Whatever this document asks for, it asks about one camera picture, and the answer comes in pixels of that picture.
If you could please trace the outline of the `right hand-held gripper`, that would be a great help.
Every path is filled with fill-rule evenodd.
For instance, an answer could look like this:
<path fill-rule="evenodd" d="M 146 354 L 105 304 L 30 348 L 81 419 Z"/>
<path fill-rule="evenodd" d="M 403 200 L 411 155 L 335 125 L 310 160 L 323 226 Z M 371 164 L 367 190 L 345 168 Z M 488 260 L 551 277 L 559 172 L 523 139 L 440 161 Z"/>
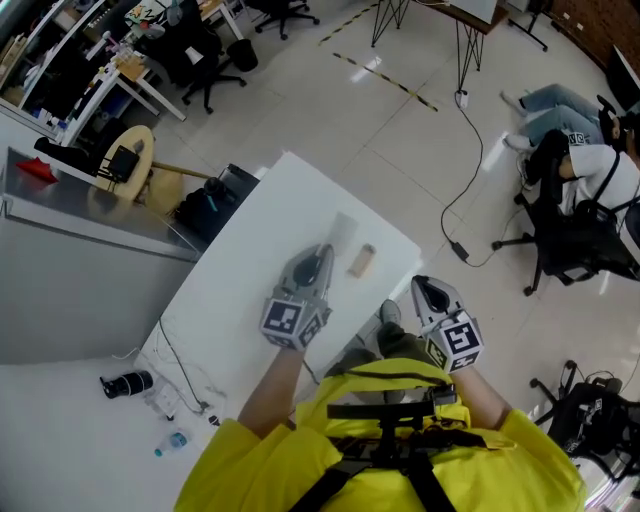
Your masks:
<path fill-rule="evenodd" d="M 427 341 L 427 353 L 446 373 L 473 366 L 484 349 L 478 322 L 451 285 L 415 275 L 411 294 Z"/>

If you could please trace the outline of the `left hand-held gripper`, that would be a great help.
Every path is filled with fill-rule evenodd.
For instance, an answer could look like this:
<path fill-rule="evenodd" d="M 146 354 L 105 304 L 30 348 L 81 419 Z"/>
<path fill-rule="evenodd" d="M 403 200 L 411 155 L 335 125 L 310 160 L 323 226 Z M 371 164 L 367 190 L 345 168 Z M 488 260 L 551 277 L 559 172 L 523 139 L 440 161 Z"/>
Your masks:
<path fill-rule="evenodd" d="M 259 330 L 273 345 L 305 352 L 326 326 L 335 251 L 317 244 L 290 259 L 265 301 Z"/>

